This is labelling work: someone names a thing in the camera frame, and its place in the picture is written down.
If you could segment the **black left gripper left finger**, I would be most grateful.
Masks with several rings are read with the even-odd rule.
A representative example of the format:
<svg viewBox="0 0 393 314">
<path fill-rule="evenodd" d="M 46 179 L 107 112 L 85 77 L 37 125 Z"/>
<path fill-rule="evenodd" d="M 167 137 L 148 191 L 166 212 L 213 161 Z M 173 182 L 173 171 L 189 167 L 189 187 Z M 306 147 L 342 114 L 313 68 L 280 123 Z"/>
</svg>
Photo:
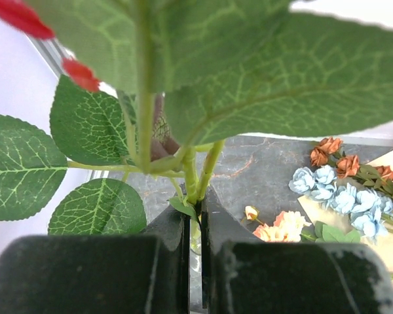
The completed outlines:
<svg viewBox="0 0 393 314">
<path fill-rule="evenodd" d="M 189 217 L 135 235 L 33 235 L 0 256 L 0 313 L 188 313 Z"/>
</svg>

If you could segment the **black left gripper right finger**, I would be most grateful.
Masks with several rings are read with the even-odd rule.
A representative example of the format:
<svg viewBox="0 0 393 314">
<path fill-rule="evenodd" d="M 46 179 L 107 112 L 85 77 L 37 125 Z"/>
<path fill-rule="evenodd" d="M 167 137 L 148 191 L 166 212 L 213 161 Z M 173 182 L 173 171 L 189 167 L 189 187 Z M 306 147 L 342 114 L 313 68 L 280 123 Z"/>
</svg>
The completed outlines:
<svg viewBox="0 0 393 314">
<path fill-rule="evenodd" d="M 261 241 L 212 188 L 201 211 L 209 313 L 393 313 L 390 275 L 368 246 Z"/>
</svg>

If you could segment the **peach rose stem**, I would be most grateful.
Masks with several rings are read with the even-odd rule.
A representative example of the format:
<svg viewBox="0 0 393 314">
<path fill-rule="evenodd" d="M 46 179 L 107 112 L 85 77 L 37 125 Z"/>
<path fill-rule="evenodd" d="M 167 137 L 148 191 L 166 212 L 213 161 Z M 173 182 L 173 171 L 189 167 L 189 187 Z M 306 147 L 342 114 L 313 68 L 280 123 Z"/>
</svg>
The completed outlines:
<svg viewBox="0 0 393 314">
<path fill-rule="evenodd" d="M 326 243 L 359 243 L 360 233 L 351 230 L 344 233 L 339 228 L 323 222 L 312 224 L 307 222 L 300 212 L 282 211 L 273 222 L 272 226 L 258 219 L 259 211 L 247 205 L 244 208 L 243 220 L 258 223 L 252 234 L 264 242 L 298 243 L 302 240 Z"/>
</svg>

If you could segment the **brown rose stem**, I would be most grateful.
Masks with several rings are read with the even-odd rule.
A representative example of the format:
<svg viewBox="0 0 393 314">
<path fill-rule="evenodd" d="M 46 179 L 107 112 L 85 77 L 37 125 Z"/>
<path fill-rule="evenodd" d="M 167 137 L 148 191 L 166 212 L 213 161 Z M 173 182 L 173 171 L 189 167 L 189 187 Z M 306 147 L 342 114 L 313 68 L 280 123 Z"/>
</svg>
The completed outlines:
<svg viewBox="0 0 393 314">
<path fill-rule="evenodd" d="M 336 169 L 338 179 L 352 179 L 366 188 L 372 188 L 393 200 L 393 167 L 390 164 L 363 164 L 358 155 L 346 154 L 340 138 L 325 137 L 310 153 L 310 163 Z"/>
</svg>

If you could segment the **orange wrapping paper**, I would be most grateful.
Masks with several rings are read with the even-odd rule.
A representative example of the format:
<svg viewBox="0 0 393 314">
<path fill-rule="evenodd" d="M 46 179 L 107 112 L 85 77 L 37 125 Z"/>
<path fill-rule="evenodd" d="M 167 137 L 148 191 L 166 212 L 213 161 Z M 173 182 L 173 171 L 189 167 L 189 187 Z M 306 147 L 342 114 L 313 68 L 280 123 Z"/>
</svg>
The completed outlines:
<svg viewBox="0 0 393 314">
<path fill-rule="evenodd" d="M 369 245 L 393 278 L 393 151 L 362 164 L 338 150 L 314 171 L 297 169 L 293 179 L 314 225 L 308 240 Z"/>
</svg>

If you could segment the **pink rose stem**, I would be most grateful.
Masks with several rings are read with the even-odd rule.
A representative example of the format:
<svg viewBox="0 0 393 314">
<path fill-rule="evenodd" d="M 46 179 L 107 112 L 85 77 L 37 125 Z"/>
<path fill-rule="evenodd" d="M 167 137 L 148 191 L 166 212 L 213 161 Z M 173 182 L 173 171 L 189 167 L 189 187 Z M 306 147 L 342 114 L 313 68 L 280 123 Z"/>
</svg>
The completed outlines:
<svg viewBox="0 0 393 314">
<path fill-rule="evenodd" d="M 393 31 L 289 1 L 0 1 L 0 20 L 74 53 L 50 133 L 0 115 L 0 221 L 36 215 L 69 168 L 183 179 L 201 219 L 224 142 L 393 120 Z"/>
</svg>

